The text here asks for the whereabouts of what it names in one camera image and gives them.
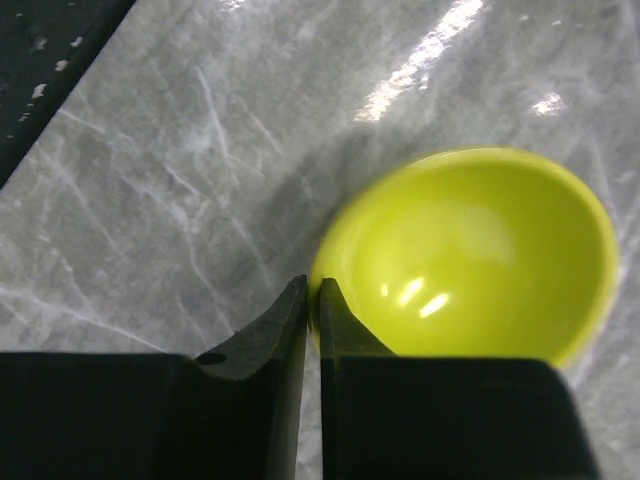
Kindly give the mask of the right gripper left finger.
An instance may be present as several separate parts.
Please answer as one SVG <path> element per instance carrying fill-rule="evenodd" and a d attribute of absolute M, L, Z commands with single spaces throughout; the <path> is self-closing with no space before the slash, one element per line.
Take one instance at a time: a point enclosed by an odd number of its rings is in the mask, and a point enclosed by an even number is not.
<path fill-rule="evenodd" d="M 307 279 L 225 342 L 181 354 L 1 356 L 5 479 L 291 479 Z"/>

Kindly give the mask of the green bowl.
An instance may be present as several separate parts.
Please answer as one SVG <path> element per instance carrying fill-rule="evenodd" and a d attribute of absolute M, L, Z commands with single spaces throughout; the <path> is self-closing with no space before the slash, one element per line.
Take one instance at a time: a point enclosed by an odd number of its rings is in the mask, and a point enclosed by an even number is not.
<path fill-rule="evenodd" d="M 334 280 L 406 356 L 574 362 L 610 309 L 616 232 L 595 193 L 533 152 L 442 152 L 383 176 L 331 222 L 310 296 Z"/>

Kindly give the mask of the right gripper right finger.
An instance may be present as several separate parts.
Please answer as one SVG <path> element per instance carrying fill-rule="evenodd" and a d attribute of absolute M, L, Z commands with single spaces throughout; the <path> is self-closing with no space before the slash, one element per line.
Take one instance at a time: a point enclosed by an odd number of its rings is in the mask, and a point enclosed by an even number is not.
<path fill-rule="evenodd" d="M 328 479 L 596 479 L 559 372 L 533 359 L 393 354 L 333 279 L 318 293 Z"/>

